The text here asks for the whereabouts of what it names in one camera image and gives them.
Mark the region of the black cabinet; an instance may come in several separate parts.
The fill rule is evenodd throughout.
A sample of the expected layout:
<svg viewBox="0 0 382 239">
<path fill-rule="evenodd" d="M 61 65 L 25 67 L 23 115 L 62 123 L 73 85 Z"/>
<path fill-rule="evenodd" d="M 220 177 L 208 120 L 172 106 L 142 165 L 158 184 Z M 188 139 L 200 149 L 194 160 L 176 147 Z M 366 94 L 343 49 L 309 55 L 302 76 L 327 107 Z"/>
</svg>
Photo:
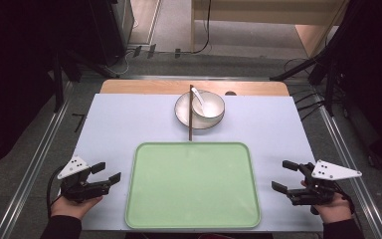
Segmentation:
<svg viewBox="0 0 382 239">
<path fill-rule="evenodd" d="M 123 2 L 121 0 L 89 0 L 100 61 L 106 66 L 114 65 L 125 52 L 122 35 Z"/>
</svg>

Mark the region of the black stand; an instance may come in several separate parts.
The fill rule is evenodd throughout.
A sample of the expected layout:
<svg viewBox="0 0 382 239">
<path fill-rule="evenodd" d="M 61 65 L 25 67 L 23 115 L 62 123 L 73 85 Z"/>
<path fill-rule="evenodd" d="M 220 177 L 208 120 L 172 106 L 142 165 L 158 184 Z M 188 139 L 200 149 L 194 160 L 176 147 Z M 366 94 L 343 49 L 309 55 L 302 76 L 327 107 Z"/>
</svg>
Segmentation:
<svg viewBox="0 0 382 239">
<path fill-rule="evenodd" d="M 65 102 L 63 90 L 63 74 L 66 74 L 71 82 L 78 82 L 81 78 L 81 73 L 78 64 L 84 65 L 99 75 L 110 79 L 114 78 L 115 74 L 106 70 L 104 67 L 93 63 L 86 57 L 74 51 L 55 51 L 53 53 L 53 80 L 54 80 L 54 95 L 55 107 L 54 112 L 58 113 Z"/>
<path fill-rule="evenodd" d="M 313 70 L 308 75 L 308 82 L 314 86 L 318 85 L 324 77 L 327 77 L 324 106 L 331 117 L 334 116 L 332 109 L 333 88 L 337 79 L 337 55 L 339 46 L 348 30 L 348 24 L 342 23 L 336 30 L 329 43 L 314 57 L 305 60 L 296 67 L 284 71 L 282 74 L 270 77 L 270 81 L 282 82 L 296 73 L 313 66 Z"/>
</svg>

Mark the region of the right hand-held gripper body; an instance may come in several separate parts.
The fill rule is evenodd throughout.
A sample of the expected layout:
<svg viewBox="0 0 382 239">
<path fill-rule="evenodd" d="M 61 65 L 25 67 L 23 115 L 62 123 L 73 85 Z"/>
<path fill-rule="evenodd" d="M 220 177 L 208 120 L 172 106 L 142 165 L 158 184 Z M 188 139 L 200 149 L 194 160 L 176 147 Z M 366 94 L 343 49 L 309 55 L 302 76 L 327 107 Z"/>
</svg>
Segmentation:
<svg viewBox="0 0 382 239">
<path fill-rule="evenodd" d="M 287 197 L 293 205 L 327 204 L 332 200 L 335 192 L 341 192 L 337 180 L 362 175 L 359 170 L 323 160 L 319 160 L 316 164 L 311 162 L 299 164 L 298 171 L 304 175 L 305 188 L 291 189 L 287 192 Z"/>
</svg>

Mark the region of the light wooden bench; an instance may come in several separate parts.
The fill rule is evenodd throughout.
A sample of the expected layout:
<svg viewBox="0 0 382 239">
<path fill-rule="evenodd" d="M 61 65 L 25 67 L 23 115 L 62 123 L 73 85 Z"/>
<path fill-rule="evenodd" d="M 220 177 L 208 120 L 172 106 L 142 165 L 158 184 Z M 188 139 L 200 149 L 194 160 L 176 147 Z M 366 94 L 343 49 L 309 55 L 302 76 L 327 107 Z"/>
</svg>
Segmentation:
<svg viewBox="0 0 382 239">
<path fill-rule="evenodd" d="M 343 19 L 350 0 L 191 0 L 191 49 L 195 21 L 295 25 L 309 58 L 323 49 L 325 38 Z"/>
</svg>

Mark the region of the person's right hand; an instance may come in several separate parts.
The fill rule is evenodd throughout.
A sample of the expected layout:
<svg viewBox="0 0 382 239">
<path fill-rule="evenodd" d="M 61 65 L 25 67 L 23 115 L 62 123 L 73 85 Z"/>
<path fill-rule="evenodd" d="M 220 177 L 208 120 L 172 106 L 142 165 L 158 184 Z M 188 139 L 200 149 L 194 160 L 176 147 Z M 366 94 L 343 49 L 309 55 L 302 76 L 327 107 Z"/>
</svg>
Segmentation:
<svg viewBox="0 0 382 239">
<path fill-rule="evenodd" d="M 323 223 L 335 223 L 352 218 L 350 203 L 343 195 L 335 192 L 332 200 L 327 204 L 314 205 Z"/>
</svg>

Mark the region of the white bowl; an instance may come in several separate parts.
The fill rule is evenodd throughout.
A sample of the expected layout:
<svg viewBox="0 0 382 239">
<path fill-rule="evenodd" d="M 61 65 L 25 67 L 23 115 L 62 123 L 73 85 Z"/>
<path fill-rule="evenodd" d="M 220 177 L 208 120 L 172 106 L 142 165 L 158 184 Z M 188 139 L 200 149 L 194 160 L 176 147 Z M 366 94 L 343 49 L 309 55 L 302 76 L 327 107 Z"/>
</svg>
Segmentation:
<svg viewBox="0 0 382 239">
<path fill-rule="evenodd" d="M 210 114 L 211 116 L 206 119 L 215 119 L 221 116 L 225 111 L 225 103 L 223 99 L 218 96 L 217 94 L 207 92 L 208 93 L 208 99 L 209 99 L 209 106 L 210 106 Z"/>
</svg>

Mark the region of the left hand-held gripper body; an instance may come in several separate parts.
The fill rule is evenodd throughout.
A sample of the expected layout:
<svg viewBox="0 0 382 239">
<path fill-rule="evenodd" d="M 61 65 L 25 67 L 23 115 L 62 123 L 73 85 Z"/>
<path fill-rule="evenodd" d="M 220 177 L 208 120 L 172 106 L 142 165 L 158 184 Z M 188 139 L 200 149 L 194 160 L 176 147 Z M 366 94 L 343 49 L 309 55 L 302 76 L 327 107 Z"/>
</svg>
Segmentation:
<svg viewBox="0 0 382 239">
<path fill-rule="evenodd" d="M 61 181 L 61 194 L 68 200 L 81 203 L 85 200 L 107 195 L 109 180 L 89 183 L 92 165 L 75 155 L 63 167 L 57 178 Z"/>
</svg>

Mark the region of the pale blue table mat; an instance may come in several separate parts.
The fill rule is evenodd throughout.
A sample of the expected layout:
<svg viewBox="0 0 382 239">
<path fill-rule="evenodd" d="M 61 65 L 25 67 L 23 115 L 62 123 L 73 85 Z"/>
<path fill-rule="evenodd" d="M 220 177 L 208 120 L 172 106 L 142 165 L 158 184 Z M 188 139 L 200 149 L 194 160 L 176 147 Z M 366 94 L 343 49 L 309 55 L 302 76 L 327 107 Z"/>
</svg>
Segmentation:
<svg viewBox="0 0 382 239">
<path fill-rule="evenodd" d="M 226 96 L 226 113 L 209 129 L 188 129 L 174 113 L 173 95 L 98 94 L 75 149 L 86 162 L 105 162 L 102 180 L 121 173 L 121 181 L 85 217 L 87 230 L 142 232 L 300 232 L 319 231 L 321 221 L 305 206 L 294 206 L 272 190 L 273 181 L 298 187 L 302 175 L 283 168 L 284 160 L 312 162 L 314 157 L 290 97 Z M 147 142 L 240 142 L 250 151 L 261 221 L 238 229 L 133 229 L 125 222 L 136 149 Z"/>
</svg>

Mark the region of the dark brown chopstick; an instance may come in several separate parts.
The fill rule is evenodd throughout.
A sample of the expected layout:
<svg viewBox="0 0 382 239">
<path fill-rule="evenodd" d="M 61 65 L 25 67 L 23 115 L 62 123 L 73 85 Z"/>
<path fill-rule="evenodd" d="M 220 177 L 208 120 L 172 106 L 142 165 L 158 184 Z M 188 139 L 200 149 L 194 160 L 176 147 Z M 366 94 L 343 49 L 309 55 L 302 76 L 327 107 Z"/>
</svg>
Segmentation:
<svg viewBox="0 0 382 239">
<path fill-rule="evenodd" d="M 189 100 L 188 100 L 188 140 L 189 141 L 192 141 L 192 138 L 193 138 L 193 126 L 192 126 L 192 122 L 193 122 L 193 110 L 192 110 L 192 102 L 193 102 L 193 85 L 190 85 L 189 86 Z"/>
</svg>

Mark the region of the aluminium floor rail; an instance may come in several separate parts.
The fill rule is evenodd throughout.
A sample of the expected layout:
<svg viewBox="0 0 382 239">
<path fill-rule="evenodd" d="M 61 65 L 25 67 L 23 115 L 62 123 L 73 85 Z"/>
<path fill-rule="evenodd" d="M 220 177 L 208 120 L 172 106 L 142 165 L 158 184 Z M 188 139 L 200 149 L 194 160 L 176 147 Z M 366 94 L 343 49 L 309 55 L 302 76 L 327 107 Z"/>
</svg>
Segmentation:
<svg viewBox="0 0 382 239">
<path fill-rule="evenodd" d="M 312 96 L 314 106 L 311 115 L 302 122 L 308 135 L 314 157 L 359 169 L 363 176 L 345 179 L 341 187 L 348 193 L 356 207 L 356 218 L 367 239 L 382 239 L 382 213 L 376 203 L 373 192 L 368 188 L 367 178 L 370 167 L 363 164 L 365 157 L 357 155 L 358 147 L 352 148 L 350 140 L 345 138 L 343 128 L 338 124 L 336 115 L 331 117 L 323 101 L 322 94 Z"/>
<path fill-rule="evenodd" d="M 23 210 L 23 207 L 28 199 L 28 196 L 33 188 L 42 165 L 46 159 L 51 144 L 55 135 L 62 123 L 66 114 L 67 108 L 71 102 L 72 93 L 74 91 L 74 83 L 67 82 L 64 86 L 65 101 L 60 109 L 53 113 L 51 120 L 42 136 L 38 147 L 30 161 L 26 172 L 5 211 L 5 214 L 0 222 L 0 239 L 9 239 L 13 228 Z"/>
</svg>

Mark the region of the white ceramic spoon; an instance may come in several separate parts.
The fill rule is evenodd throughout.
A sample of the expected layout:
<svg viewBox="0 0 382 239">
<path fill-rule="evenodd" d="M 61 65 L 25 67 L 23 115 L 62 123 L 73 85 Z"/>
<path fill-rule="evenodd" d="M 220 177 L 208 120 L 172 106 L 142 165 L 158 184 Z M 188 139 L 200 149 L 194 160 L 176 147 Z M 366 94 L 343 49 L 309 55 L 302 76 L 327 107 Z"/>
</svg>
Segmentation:
<svg viewBox="0 0 382 239">
<path fill-rule="evenodd" d="M 195 113 L 202 117 L 209 118 L 210 114 L 210 106 L 208 93 L 206 91 L 200 91 L 196 88 L 191 89 L 193 95 L 192 108 Z"/>
</svg>

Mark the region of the light green tray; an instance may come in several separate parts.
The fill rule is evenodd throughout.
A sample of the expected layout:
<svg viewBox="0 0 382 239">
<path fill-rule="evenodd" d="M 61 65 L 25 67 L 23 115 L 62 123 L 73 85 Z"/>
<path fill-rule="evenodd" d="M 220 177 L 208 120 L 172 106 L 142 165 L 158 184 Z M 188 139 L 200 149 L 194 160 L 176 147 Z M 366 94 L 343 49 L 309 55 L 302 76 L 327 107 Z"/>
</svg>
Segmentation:
<svg viewBox="0 0 382 239">
<path fill-rule="evenodd" d="M 240 142 L 147 142 L 135 152 L 125 222 L 133 229 L 238 229 L 261 221 Z"/>
</svg>

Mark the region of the person's left hand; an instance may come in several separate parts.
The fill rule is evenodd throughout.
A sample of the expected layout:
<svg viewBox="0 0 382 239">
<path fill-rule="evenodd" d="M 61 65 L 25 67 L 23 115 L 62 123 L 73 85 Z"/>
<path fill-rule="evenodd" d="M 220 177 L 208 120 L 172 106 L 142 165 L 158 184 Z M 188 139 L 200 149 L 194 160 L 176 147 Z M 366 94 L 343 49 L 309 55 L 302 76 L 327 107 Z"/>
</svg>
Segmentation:
<svg viewBox="0 0 382 239">
<path fill-rule="evenodd" d="M 88 199 L 81 203 L 70 201 L 66 197 L 61 196 L 51 206 L 51 216 L 70 216 L 82 220 L 101 201 L 102 196 Z"/>
</svg>

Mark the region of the white plate with dark rim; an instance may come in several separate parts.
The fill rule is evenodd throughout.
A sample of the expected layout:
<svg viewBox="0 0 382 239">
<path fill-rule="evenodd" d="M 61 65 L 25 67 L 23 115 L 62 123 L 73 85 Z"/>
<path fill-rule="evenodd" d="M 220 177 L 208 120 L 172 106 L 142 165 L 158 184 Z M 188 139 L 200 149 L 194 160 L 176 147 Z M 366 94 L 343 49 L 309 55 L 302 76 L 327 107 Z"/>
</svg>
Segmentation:
<svg viewBox="0 0 382 239">
<path fill-rule="evenodd" d="M 188 126 L 188 116 L 189 116 L 188 100 L 189 100 L 189 93 L 183 94 L 182 96 L 179 97 L 174 107 L 176 117 L 186 126 Z M 193 111 L 192 126 L 195 129 L 205 129 L 205 128 L 213 127 L 214 125 L 218 124 L 222 120 L 224 114 L 225 112 L 221 116 L 215 119 L 206 119 L 206 118 L 198 116 Z"/>
</svg>

